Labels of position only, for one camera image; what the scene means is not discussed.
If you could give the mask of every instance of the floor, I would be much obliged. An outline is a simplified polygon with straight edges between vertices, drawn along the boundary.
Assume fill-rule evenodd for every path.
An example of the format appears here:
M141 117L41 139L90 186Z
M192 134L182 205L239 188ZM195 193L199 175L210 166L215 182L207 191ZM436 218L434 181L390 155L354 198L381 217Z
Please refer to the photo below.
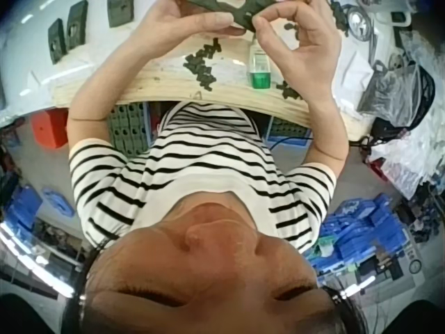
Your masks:
M68 202L74 206L74 199L70 184L70 171L68 166L68 148L65 146L59 150L46 150L37 145L33 139L33 133L29 122L19 128L19 139L21 147L12 151L11 154L16 164L21 168L25 180L32 184L36 190L41 192L42 187L48 186L63 194ZM276 164L283 172L291 170L301 164L305 157L306 149L295 149L285 145L276 147L273 156ZM339 204L351 198L374 198L379 193L385 192L395 200L399 199L399 194L395 188L383 182L372 173L360 159L358 150L352 148L343 174L338 180L331 211L335 210ZM83 238L79 217L67 218L59 214L45 201L41 206L38 217L62 228L65 231ZM425 266L428 268L428 284L420 288L411 289L396 298L389 299L385 303L375 304L363 309L368 319L370 333L381 333L385 324L388 324L406 305L417 299L428 299L440 302L437 293L444 287L444 238L443 234L420 249L423 258L426 260ZM54 302L49 303L49 308L54 307ZM42 313L48 319L48 310L43 307Z

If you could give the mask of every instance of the woman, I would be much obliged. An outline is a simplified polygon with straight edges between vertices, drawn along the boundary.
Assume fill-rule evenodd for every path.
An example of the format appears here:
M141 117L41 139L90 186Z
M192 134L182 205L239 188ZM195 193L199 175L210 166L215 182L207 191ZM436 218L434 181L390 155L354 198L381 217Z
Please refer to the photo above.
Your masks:
M72 102L74 196L97 250L64 329L361 333L351 304L319 289L298 252L316 241L348 154L331 92L341 38L325 0L277 3L253 21L265 52L309 104L314 143L302 166L281 173L255 124L214 104L178 104L136 159L109 143L105 119L144 65L195 33L244 33L231 14L187 16L183 8L158 0ZM279 17L298 23L298 50L275 35L269 22Z

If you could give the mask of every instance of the round gauge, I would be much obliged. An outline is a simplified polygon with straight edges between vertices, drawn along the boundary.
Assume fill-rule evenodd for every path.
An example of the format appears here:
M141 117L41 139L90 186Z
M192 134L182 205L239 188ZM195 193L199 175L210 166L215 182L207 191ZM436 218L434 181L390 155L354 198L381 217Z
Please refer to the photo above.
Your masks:
M357 6L352 6L348 10L349 30L352 35L362 42L368 42L371 39L372 23L368 14Z
M420 272L421 269L422 262L420 262L419 260L414 260L410 263L410 273L412 273L413 275Z

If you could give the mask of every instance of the closed eye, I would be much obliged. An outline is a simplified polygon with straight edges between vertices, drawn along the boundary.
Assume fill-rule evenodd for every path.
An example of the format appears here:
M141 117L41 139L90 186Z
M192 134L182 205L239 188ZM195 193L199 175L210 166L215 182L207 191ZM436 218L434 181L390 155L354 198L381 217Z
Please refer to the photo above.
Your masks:
M316 288L313 286L294 287L293 289L290 289L285 293L280 294L275 299L278 301L290 301L291 299L294 299L295 297L300 296L301 294L304 294L305 292L311 291L313 289Z
M186 305L186 303L178 301L177 299L172 298L170 296L166 296L165 294L160 294L158 292L153 292L144 289L138 289L135 287L126 287L124 289L119 290L118 292L121 294L128 294L130 296L144 298L161 305L170 306L171 308L179 308L181 306Z

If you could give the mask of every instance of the striped shirt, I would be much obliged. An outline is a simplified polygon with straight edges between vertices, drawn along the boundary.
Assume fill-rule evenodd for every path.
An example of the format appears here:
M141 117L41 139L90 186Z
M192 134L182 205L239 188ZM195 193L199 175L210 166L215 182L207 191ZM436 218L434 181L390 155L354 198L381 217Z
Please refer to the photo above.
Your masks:
M127 159L110 143L86 139L70 152L72 186L84 234L94 246L161 221L196 192L232 192L258 231L312 246L336 184L323 164L287 174L240 109L182 102L167 113L149 151Z

